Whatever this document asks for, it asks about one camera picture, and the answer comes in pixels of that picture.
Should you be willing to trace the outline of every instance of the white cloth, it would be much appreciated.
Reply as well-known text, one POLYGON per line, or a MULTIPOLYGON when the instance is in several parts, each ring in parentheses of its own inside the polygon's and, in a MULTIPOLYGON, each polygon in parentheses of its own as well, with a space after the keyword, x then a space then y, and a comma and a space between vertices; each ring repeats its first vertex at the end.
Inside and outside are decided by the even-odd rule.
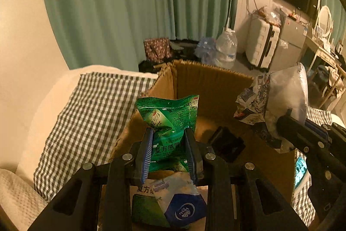
MULTIPOLYGON (((329 85, 330 87, 333 87, 334 83, 338 79, 338 70, 334 69, 333 67, 327 66, 326 69, 329 71, 329 85)), ((336 97, 341 97, 341 95, 345 91, 345 85, 343 83, 343 80, 340 78, 338 81, 338 84, 335 87, 336 89, 336 97)))
POLYGON ((27 231, 47 202, 19 176, 0 169, 0 206, 19 231, 27 231))
MULTIPOLYGON (((338 70, 334 69, 333 67, 326 67, 326 69, 329 71, 329 79, 328 79, 328 84, 330 85, 330 87, 333 87, 334 83, 336 82, 336 80, 338 79, 339 75, 338 75, 338 70)), ((338 84, 335 87, 336 90, 336 97, 334 95, 331 95, 329 98, 329 102, 326 102, 327 105, 327 110, 331 111, 335 108, 335 106, 337 105, 337 103, 339 102, 342 94, 345 92, 345 85, 343 83, 343 80, 340 78, 338 81, 338 84)))

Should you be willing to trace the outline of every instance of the crumpled paper bag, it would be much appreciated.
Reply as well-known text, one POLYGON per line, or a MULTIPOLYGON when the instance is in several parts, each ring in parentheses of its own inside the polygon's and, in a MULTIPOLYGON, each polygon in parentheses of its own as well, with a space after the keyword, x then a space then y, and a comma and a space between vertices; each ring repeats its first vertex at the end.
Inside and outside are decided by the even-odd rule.
POLYGON ((291 117, 305 123, 308 108, 308 83, 304 66, 257 76, 250 88, 236 99, 238 109, 234 117, 255 126, 259 136, 279 153, 294 149, 292 143, 281 137, 276 130, 279 117, 292 109, 291 117))

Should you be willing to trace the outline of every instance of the gray refrigerator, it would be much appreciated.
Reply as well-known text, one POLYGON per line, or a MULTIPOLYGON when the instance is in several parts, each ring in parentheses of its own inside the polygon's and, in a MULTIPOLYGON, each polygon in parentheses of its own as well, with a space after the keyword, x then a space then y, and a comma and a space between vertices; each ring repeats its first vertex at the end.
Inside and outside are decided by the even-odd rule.
POLYGON ((279 41, 269 66, 271 72, 293 67, 297 64, 307 34, 305 26, 289 17, 284 16, 281 23, 279 41), (280 39, 288 42, 288 48, 280 45, 280 39))

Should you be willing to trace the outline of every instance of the checkered blanket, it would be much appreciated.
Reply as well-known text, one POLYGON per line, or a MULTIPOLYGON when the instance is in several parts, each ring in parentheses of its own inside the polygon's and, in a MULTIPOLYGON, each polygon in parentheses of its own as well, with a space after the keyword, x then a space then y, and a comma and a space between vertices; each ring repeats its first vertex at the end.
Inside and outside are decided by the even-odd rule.
MULTIPOLYGON (((323 111, 308 107, 307 118, 318 125, 332 124, 332 115, 330 111, 323 111)), ((302 157, 304 160, 306 159, 305 155, 302 152, 296 150, 296 160, 299 157, 302 157)), ((294 210, 300 216, 306 226, 309 226, 311 224, 311 222, 315 218, 316 213, 314 206, 312 205, 308 196, 308 189, 310 186, 311 176, 309 177, 309 180, 306 182, 302 190, 294 198, 292 203, 294 210)))
POLYGON ((50 201, 86 162, 108 162, 135 103, 155 79, 119 74, 82 74, 46 140, 34 188, 50 201))

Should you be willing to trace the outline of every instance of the plastic water bottle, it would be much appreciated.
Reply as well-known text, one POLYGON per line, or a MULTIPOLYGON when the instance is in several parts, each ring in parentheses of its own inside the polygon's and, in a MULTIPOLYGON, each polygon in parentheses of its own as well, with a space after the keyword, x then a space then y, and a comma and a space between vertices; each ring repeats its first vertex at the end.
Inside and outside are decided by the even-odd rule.
POLYGON ((232 69, 237 55, 237 37, 235 31, 226 29, 216 40, 215 65, 232 69))

